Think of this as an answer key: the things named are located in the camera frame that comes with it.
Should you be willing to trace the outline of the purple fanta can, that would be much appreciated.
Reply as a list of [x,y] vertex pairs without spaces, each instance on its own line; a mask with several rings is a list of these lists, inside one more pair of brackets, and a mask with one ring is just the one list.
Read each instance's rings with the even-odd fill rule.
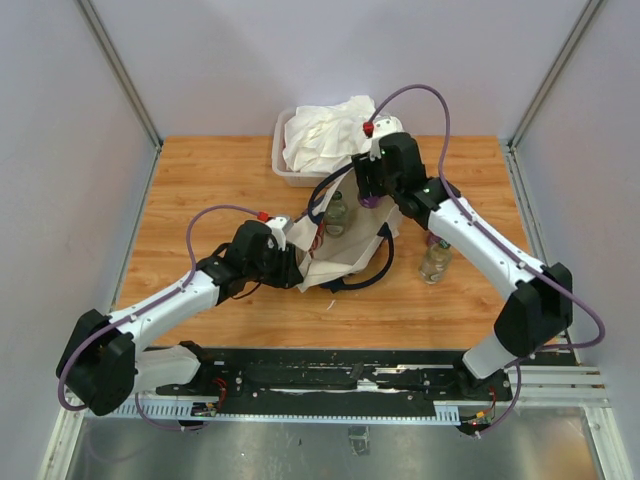
[[440,238],[437,235],[435,235],[431,231],[427,232],[427,237],[426,237],[427,246],[438,244],[439,242],[440,242]]
[[366,209],[375,209],[381,202],[381,198],[378,196],[359,197],[359,204]]

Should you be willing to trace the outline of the beige canvas tote bag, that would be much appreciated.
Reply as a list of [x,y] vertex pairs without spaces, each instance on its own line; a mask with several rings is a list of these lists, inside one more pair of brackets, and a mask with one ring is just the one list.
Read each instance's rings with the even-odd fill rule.
[[[316,230],[323,224],[324,212],[333,193],[342,192],[349,209],[346,232],[337,238],[324,234],[324,243],[314,257],[308,253]],[[395,255],[394,238],[402,223],[398,206],[388,197],[380,197],[375,209],[363,208],[358,201],[359,190],[352,167],[347,165],[330,174],[313,190],[307,210],[294,221],[287,233],[287,241],[297,248],[298,266],[303,282],[296,286],[305,292],[321,287],[333,293],[359,290],[380,281],[389,271]],[[386,245],[384,266],[369,279],[348,284],[347,278],[362,272],[378,248]]]

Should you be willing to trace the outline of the chang soda water bottle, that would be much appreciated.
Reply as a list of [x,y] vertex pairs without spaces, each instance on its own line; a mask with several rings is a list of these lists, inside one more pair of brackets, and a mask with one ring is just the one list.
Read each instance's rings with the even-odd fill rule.
[[432,242],[422,259],[419,273],[427,284],[436,284],[445,276],[452,261],[451,246],[444,240]]

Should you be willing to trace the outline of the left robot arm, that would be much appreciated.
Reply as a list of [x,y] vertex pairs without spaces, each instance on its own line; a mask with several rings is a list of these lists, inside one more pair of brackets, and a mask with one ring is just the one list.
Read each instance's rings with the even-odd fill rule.
[[60,401],[71,391],[96,416],[112,413],[132,394],[176,384],[207,393],[214,371],[192,344],[153,350],[151,344],[183,321],[240,294],[249,283],[288,289],[302,281],[286,235],[287,216],[248,220],[232,241],[195,262],[174,284],[122,310],[80,316],[56,375]]

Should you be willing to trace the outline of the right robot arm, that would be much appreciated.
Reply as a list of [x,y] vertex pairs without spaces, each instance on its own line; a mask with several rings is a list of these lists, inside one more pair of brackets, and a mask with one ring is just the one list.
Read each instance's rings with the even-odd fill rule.
[[538,351],[573,322],[572,275],[526,254],[479,214],[443,176],[429,176],[417,142],[392,133],[352,158],[359,191],[390,197],[399,211],[449,242],[504,299],[492,332],[454,364],[453,387],[466,400],[486,392],[489,377]]

